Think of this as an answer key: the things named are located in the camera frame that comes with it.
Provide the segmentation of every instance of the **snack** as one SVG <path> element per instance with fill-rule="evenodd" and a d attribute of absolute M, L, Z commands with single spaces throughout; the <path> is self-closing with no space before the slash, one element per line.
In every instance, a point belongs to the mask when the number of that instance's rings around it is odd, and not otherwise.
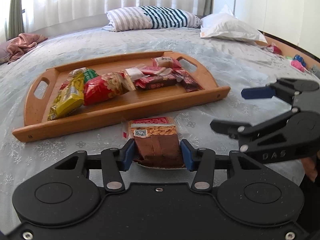
<path fill-rule="evenodd" d="M 83 72 L 84 83 L 87 83 L 89 80 L 99 76 L 93 69 L 89 68 Z"/>
<path fill-rule="evenodd" d="M 177 128 L 171 117 L 133 120 L 128 125 L 129 137 L 134 138 L 139 153 L 135 162 L 148 167 L 184 167 Z"/>
<path fill-rule="evenodd" d="M 47 120 L 51 121 L 68 116 L 79 108 L 84 102 L 83 88 L 84 76 L 83 73 L 79 73 L 71 79 L 67 87 L 58 91 L 58 95 L 50 107 Z"/>
<path fill-rule="evenodd" d="M 181 64 L 178 60 L 172 57 L 156 57 L 152 59 L 154 67 L 165 67 L 172 69 L 181 69 Z"/>
<path fill-rule="evenodd" d="M 135 82 L 136 87 L 141 87 L 143 89 L 167 87 L 175 84 L 177 84 L 177 77 L 172 74 L 140 78 Z"/>
<path fill-rule="evenodd" d="M 84 86 L 84 105 L 100 103 L 132 90 L 135 90 L 135 86 L 126 71 L 97 76 Z"/>
<path fill-rule="evenodd" d="M 141 70 L 138 67 L 127 68 L 126 72 L 130 76 L 131 81 L 135 81 L 139 78 L 145 77 L 145 75 L 141 72 Z"/>
<path fill-rule="evenodd" d="M 188 71 L 184 69 L 176 69 L 173 71 L 172 74 L 182 79 L 180 84 L 185 88 L 187 92 L 202 89 L 202 87 L 193 79 L 193 77 L 188 73 Z"/>
<path fill-rule="evenodd" d="M 142 66 L 139 70 L 144 75 L 158 75 L 158 76 L 166 76 L 172 72 L 171 68 L 165 67 L 157 67 L 157 66 Z"/>
<path fill-rule="evenodd" d="M 77 75 L 77 74 L 79 74 L 79 73 L 84 73 L 85 71 L 87 71 L 87 68 L 86 68 L 86 67 L 82 67 L 82 68 L 75 69 L 75 70 L 73 70 L 73 71 L 71 71 L 71 72 L 69 73 L 69 77 L 73 77 L 73 76 L 75 76 L 75 75 Z"/>

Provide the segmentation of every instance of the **bedsheet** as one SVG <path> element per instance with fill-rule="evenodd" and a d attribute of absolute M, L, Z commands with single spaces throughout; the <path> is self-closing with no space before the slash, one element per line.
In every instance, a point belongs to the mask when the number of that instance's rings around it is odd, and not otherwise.
<path fill-rule="evenodd" d="M 136 51 L 170 49 L 188 54 L 200 61 L 220 86 L 229 85 L 227 98 L 164 115 L 175 118 L 180 139 L 188 139 L 195 147 L 207 147 L 227 155 L 237 149 L 237 141 L 215 134 L 209 126 L 214 118 L 257 124 L 286 112 L 290 106 L 277 98 L 244 100 L 245 87 L 264 86 L 277 77 L 297 77 L 318 81 L 301 73 L 282 57 L 249 43 L 199 38 L 200 30 L 169 28 L 135 30 L 120 33 L 90 29 L 49 38 L 20 60 L 0 65 L 0 230 L 8 233 L 20 221 L 12 206 L 14 189 L 43 169 L 79 149 L 98 154 L 109 147 L 121 147 L 123 125 L 113 125 L 32 143 L 21 143 L 11 134 L 23 126 L 24 98 L 33 80 L 46 68 L 68 62 Z M 269 164 L 273 170 L 300 184 L 304 171 L 299 160 Z M 155 170 L 135 163 L 122 172 L 125 186 L 130 182 L 188 182 L 194 172 Z M 100 171 L 91 171 L 90 179 L 102 186 Z M 225 171 L 217 171 L 215 185 L 226 179 Z"/>

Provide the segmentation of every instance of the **qr code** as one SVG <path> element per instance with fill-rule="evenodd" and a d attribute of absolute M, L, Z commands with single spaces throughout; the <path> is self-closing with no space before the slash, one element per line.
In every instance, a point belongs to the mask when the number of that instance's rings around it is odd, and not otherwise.
<path fill-rule="evenodd" d="M 145 137 L 147 136 L 147 130 L 134 130 L 134 136 Z"/>

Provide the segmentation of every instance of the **brown candy bar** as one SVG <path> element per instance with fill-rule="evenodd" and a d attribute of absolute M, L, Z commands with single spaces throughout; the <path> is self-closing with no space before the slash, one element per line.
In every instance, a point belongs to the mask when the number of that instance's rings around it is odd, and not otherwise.
<path fill-rule="evenodd" d="M 134 137 L 140 158 L 137 163 L 148 167 L 182 168 L 184 162 L 176 134 Z"/>
<path fill-rule="evenodd" d="M 152 76 L 140 78 L 135 82 L 136 87 L 141 87 L 143 89 L 155 89 L 160 87 L 173 86 L 177 83 L 177 78 L 172 75 L 166 76 Z"/>
<path fill-rule="evenodd" d="M 176 69 L 172 74 L 182 78 L 180 84 L 187 92 L 198 91 L 202 89 L 202 87 L 193 79 L 188 71 L 184 69 Z"/>

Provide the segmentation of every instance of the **pink cloth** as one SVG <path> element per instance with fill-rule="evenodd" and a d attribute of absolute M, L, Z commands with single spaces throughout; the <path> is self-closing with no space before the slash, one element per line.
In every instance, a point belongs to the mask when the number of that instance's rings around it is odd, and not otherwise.
<path fill-rule="evenodd" d="M 21 58 L 24 54 L 34 49 L 38 43 L 46 39 L 47 37 L 40 34 L 20 33 L 18 37 L 11 40 L 7 47 L 7 51 L 11 54 L 8 64 Z"/>
<path fill-rule="evenodd" d="M 301 72 L 305 71 L 305 68 L 302 66 L 301 62 L 298 60 L 292 60 L 291 65 L 296 69 L 300 70 Z"/>

